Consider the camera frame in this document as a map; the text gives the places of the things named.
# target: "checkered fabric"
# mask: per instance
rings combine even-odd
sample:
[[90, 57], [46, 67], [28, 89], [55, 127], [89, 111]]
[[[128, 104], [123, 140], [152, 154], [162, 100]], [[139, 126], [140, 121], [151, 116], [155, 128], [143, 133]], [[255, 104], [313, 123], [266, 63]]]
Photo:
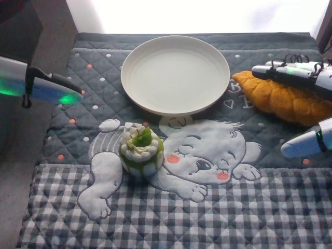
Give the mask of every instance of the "checkered fabric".
[[[108, 217], [92, 221], [81, 210], [77, 197], [93, 184], [88, 150], [102, 121], [147, 121], [164, 136], [158, 128], [160, 117], [134, 105], [120, 81], [126, 56], [155, 37], [77, 36], [67, 76], [85, 91], [84, 99], [54, 110], [17, 247], [332, 248], [332, 154], [284, 158], [283, 141], [305, 129], [252, 108], [232, 80], [219, 101], [192, 118], [243, 123], [245, 140], [262, 145], [254, 165], [261, 179], [232, 178], [224, 185], [207, 186], [205, 200], [195, 203], [124, 172], [121, 187], [107, 199]], [[321, 59], [314, 39], [303, 35], [193, 37], [219, 49], [231, 75], [288, 53]]]

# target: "quilted mat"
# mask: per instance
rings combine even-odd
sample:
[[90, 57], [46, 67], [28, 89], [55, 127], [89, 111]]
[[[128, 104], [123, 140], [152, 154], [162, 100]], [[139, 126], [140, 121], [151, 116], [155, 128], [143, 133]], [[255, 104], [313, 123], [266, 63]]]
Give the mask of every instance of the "quilted mat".
[[[17, 247], [332, 248], [332, 154], [280, 153], [305, 128], [258, 111], [233, 80], [192, 116], [131, 102], [121, 66], [158, 36], [78, 34], [67, 77], [84, 99], [54, 109]], [[221, 51], [231, 75], [288, 53], [321, 59], [303, 34], [191, 36]], [[163, 140], [163, 166], [150, 178], [129, 175], [118, 157], [133, 123]]]

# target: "green dessert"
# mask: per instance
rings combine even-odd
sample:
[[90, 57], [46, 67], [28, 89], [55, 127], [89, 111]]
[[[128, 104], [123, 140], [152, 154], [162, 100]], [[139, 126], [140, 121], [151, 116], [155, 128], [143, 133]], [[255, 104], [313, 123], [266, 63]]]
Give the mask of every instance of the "green dessert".
[[164, 147], [161, 139], [141, 124], [126, 123], [119, 147], [125, 170], [135, 176], [149, 177], [161, 167]]

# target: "bear face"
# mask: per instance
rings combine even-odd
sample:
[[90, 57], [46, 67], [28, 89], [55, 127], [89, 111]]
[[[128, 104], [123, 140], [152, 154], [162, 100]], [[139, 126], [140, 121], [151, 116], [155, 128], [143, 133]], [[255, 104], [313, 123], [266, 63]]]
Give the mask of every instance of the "bear face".
[[164, 141], [164, 167], [199, 184], [224, 184], [246, 153], [238, 123], [199, 120], [173, 129]]

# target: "plate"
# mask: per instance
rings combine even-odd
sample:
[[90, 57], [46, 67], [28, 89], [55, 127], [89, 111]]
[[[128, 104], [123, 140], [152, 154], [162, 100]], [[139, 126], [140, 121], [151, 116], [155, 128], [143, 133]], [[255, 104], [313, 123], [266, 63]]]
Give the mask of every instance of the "plate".
[[122, 65], [128, 96], [143, 109], [184, 116], [214, 104], [226, 91], [229, 67], [210, 44], [187, 36], [165, 36], [134, 49]]

